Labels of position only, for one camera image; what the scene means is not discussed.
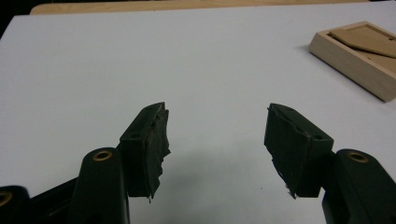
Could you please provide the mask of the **wooden picture frame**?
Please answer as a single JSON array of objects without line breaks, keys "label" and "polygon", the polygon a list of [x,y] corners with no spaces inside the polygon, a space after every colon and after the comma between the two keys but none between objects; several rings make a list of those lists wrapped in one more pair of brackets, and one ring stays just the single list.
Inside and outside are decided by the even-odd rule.
[{"label": "wooden picture frame", "polygon": [[396,34],[361,21],[315,33],[308,48],[383,102],[396,98]]}]

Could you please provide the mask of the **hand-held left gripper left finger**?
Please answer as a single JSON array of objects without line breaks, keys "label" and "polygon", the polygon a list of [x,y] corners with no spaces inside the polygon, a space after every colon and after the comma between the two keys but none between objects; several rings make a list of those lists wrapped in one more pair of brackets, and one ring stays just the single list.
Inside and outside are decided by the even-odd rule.
[{"label": "hand-held left gripper left finger", "polygon": [[148,105],[120,137],[118,150],[129,197],[153,198],[160,186],[163,159],[170,154],[168,117],[164,102]]}]

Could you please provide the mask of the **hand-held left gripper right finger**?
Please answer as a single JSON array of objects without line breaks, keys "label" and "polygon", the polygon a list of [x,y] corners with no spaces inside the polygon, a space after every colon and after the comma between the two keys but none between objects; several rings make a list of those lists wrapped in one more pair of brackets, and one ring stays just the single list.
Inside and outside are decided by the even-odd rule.
[{"label": "hand-held left gripper right finger", "polygon": [[293,198],[318,197],[333,139],[297,110],[268,106],[264,145]]}]

